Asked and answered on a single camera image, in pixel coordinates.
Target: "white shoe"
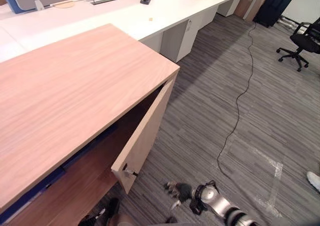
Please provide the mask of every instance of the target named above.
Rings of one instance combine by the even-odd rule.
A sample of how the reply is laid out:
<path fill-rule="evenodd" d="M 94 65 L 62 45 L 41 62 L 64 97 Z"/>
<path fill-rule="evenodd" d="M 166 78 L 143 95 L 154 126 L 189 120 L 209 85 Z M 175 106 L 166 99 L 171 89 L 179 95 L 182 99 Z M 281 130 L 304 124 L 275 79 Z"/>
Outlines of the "white shoe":
<path fill-rule="evenodd" d="M 308 181 L 310 182 L 310 184 L 312 184 L 312 186 L 315 187 L 316 190 L 318 190 L 320 193 L 320 177 L 310 171 L 306 173 L 306 177 L 307 177 Z"/>

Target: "drawer handle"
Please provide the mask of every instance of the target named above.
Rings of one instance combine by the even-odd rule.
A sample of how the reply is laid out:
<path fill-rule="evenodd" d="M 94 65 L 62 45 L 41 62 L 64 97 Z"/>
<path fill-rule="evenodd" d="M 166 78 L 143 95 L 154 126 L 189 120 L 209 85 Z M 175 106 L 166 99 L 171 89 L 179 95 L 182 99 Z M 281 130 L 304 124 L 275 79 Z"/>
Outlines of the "drawer handle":
<path fill-rule="evenodd" d="M 125 171 L 126 173 L 130 174 L 130 175 L 138 177 L 138 173 L 136 173 L 135 171 L 133 171 L 131 169 L 128 169 L 127 167 L 128 167 L 128 164 L 126 163 L 122 170 Z"/>

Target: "black office chair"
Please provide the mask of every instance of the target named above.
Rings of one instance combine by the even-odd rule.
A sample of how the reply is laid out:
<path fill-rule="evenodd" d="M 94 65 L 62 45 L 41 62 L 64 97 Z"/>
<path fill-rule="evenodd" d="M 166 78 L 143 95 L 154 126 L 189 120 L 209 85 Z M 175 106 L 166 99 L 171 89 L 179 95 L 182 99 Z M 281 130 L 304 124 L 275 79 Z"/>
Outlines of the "black office chair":
<path fill-rule="evenodd" d="M 309 25 L 309 27 L 306 29 L 304 34 L 297 33 L 299 29 L 304 26 Z M 276 50 L 277 53 L 280 53 L 280 51 L 285 51 L 289 54 L 282 56 L 278 59 L 279 62 L 283 61 L 283 58 L 293 58 L 297 61 L 299 64 L 298 72 L 301 71 L 302 65 L 301 61 L 305 62 L 304 67 L 308 68 L 309 62 L 305 60 L 302 56 L 300 56 L 300 52 L 302 50 L 307 50 L 311 53 L 320 54 L 320 18 L 318 18 L 314 23 L 310 22 L 302 22 L 299 24 L 299 26 L 296 28 L 294 33 L 290 36 L 290 39 L 299 47 L 295 52 L 284 49 L 282 47 L 278 48 Z"/>

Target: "gray carpet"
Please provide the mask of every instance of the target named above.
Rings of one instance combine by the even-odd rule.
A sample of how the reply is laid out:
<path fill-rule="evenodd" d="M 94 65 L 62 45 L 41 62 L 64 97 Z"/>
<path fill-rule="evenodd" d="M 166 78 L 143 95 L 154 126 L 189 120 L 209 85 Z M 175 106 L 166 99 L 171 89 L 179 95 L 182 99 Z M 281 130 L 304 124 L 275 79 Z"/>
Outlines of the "gray carpet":
<path fill-rule="evenodd" d="M 174 200 L 162 188 L 170 180 L 196 187 L 214 179 L 226 198 L 264 225 L 216 162 L 236 122 L 236 97 L 250 75 L 253 26 L 217 14 L 198 32 L 191 53 L 178 62 L 157 139 L 129 195 L 116 184 L 93 212 L 118 197 L 120 212 L 138 226 L 162 223 L 170 215 L 179 222 L 223 225 L 211 213 L 193 215 L 188 203 L 170 211 Z M 272 225 L 320 221 L 320 195 L 306 180 L 307 171 L 319 173 L 320 57 L 302 53 L 310 64 L 299 73 L 295 59 L 278 62 L 283 55 L 278 47 L 297 48 L 285 31 L 257 24 L 251 35 L 254 73 L 239 100 L 240 121 L 220 158 L 222 168 Z"/>

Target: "robotic arm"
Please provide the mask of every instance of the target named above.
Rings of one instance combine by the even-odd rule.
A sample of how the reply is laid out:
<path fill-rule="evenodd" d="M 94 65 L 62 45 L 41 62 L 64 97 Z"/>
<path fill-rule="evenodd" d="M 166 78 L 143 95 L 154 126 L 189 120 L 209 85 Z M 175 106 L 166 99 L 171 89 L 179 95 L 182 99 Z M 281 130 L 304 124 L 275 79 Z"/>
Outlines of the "robotic arm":
<path fill-rule="evenodd" d="M 174 181 L 166 183 L 164 187 L 169 194 L 178 198 L 171 209 L 191 199 L 190 208 L 196 215 L 200 215 L 202 211 L 211 211 L 224 219 L 226 226 L 258 226 L 246 213 L 232 205 L 219 193 L 213 180 L 204 185 L 199 185 L 194 190 L 189 184 Z"/>

